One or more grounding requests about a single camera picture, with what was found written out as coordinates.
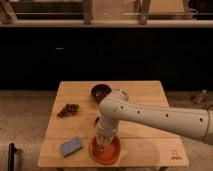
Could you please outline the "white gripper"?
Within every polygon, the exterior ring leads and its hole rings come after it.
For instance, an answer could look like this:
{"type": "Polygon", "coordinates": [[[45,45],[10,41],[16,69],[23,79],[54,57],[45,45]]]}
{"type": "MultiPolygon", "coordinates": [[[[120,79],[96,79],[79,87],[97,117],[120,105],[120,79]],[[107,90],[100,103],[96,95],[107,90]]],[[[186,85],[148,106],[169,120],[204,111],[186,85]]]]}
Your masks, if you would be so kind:
{"type": "Polygon", "coordinates": [[[96,127],[96,139],[99,145],[110,144],[116,134],[117,131],[115,129],[105,129],[99,126],[96,127]]]}

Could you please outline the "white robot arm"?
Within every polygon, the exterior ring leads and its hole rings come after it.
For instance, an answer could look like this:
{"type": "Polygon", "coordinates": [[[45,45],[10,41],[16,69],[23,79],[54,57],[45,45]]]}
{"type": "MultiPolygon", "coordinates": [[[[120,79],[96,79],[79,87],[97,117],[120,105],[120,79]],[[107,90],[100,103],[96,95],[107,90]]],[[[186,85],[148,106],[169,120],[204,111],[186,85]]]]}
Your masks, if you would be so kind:
{"type": "Polygon", "coordinates": [[[99,111],[96,125],[99,145],[114,139],[120,121],[129,121],[213,146],[213,111],[210,110],[137,105],[128,101],[125,91],[115,89],[101,100],[99,111]]]}

